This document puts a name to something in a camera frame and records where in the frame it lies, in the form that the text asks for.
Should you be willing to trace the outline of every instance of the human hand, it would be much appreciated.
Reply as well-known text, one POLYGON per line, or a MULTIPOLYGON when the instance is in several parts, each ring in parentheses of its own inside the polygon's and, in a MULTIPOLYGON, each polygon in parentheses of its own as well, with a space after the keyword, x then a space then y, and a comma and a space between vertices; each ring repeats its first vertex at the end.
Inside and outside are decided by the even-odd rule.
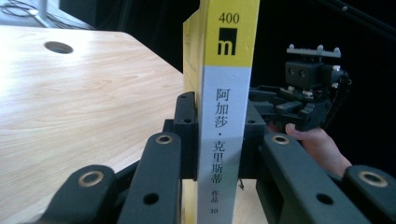
POLYGON ((347 167, 352 165, 323 129, 316 128, 300 132, 295 129, 294 124, 289 123, 285 131, 288 135, 300 140, 305 151, 324 169, 343 176, 347 167))

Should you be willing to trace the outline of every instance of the table hole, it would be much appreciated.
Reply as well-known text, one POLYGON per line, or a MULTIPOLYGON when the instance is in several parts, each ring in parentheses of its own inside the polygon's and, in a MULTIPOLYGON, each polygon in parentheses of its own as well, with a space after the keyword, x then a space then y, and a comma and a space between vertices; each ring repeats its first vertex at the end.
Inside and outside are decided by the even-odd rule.
POLYGON ((73 52, 73 48, 61 43, 61 42, 56 42, 56 41, 50 41, 44 44, 46 49, 49 49, 52 52, 55 53, 61 53, 61 54, 69 54, 73 52))

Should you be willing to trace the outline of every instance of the wooden tabletop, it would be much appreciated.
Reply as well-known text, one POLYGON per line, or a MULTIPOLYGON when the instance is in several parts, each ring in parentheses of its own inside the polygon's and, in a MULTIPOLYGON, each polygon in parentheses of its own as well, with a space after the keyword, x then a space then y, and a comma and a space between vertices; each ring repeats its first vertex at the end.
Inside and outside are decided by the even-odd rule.
MULTIPOLYGON (((182 74, 125 33, 0 26, 0 54, 0 223, 40 216, 79 168, 139 160, 183 92, 182 74)), ((234 223, 265 222, 245 185, 234 223)))

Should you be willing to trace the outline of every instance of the screw hole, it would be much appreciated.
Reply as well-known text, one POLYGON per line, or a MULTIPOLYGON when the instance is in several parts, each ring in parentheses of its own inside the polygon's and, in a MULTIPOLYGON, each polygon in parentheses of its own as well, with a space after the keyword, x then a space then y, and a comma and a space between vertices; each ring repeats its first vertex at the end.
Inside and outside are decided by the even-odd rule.
POLYGON ((300 71, 300 78, 304 78, 305 77, 305 71, 304 70, 301 70, 300 71))
POLYGON ((282 135, 275 135, 272 137, 272 140, 280 145, 287 145, 290 142, 288 138, 282 135))
POLYGON ((158 144, 169 144, 173 141, 173 138, 169 135, 161 135, 155 140, 158 144))
POLYGON ((294 69, 292 69, 292 68, 289 68, 289 74, 293 76, 293 75, 294 75, 294 73, 295 73, 294 69))
POLYGON ((146 205, 153 205, 159 200, 160 200, 160 196, 158 194, 150 193, 143 198, 143 203, 145 203, 146 205))
POLYGON ((325 203, 325 204, 328 204, 328 205, 331 205, 331 204, 334 203, 334 201, 332 200, 332 198, 330 196, 328 196, 326 194, 322 194, 322 193, 317 194, 317 199, 321 203, 325 203))
POLYGON ((388 181, 384 177, 373 172, 361 171, 359 172, 359 178, 375 187, 385 188, 388 186, 388 181))
POLYGON ((78 184, 84 188, 89 188, 100 183, 105 175, 101 171, 89 171, 78 179, 78 184))

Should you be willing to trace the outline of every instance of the finger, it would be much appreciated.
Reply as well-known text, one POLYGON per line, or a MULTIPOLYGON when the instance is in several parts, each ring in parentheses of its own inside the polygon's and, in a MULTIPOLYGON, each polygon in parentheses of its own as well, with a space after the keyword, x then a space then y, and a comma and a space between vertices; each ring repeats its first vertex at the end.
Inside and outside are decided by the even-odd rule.
POLYGON ((305 140, 307 138, 306 134, 296 130, 296 125, 288 123, 285 127, 286 134, 294 137, 297 140, 305 140))

